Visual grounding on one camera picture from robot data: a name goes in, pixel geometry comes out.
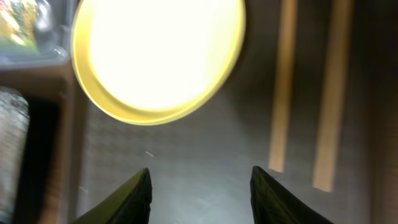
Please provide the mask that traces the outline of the green yellow snack wrapper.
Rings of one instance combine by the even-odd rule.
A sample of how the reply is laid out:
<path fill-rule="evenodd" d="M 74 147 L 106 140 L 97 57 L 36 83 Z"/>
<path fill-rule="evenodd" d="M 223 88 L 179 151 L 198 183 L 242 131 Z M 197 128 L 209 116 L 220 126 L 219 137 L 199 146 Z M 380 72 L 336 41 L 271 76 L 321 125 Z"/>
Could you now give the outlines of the green yellow snack wrapper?
<path fill-rule="evenodd" d="M 1 51 L 37 54 L 34 37 L 37 16 L 35 0 L 1 0 Z"/>

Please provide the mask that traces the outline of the wooden chopstick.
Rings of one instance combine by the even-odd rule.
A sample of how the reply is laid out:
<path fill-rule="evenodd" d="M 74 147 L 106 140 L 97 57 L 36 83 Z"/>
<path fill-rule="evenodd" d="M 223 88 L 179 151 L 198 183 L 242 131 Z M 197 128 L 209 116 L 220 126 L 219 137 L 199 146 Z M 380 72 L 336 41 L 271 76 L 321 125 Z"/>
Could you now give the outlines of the wooden chopstick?
<path fill-rule="evenodd" d="M 297 0 L 281 1 L 269 151 L 269 168 L 276 172 L 284 171 L 291 112 L 297 14 Z"/>
<path fill-rule="evenodd" d="M 313 187 L 332 192 L 345 105 L 353 0 L 332 1 L 318 121 Z"/>

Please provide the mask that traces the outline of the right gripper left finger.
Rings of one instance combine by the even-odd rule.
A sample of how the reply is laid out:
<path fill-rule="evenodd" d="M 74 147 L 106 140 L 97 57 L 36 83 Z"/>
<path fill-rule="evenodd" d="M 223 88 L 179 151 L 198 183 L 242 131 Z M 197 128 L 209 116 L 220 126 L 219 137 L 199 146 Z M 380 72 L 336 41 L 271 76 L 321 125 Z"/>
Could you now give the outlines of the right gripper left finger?
<path fill-rule="evenodd" d="M 148 224 L 151 202 L 150 172 L 143 168 L 72 224 Z"/>

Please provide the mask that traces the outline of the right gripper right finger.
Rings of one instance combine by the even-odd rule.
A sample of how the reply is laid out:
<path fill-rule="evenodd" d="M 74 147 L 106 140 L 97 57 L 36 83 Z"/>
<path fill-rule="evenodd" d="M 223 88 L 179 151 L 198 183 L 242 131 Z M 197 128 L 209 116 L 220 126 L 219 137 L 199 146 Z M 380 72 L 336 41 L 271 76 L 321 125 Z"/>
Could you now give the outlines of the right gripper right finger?
<path fill-rule="evenodd" d="M 331 224 L 259 166 L 252 168 L 250 188 L 255 224 Z"/>

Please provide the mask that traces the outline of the yellow plate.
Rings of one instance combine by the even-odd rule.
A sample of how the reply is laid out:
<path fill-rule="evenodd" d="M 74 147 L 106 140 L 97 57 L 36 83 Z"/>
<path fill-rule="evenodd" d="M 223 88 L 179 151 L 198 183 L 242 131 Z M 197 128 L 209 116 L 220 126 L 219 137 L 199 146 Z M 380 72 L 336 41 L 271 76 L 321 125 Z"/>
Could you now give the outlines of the yellow plate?
<path fill-rule="evenodd" d="M 238 61 L 245 31 L 243 0 L 82 0 L 72 64 L 82 90 L 107 115 L 159 125 L 215 95 Z"/>

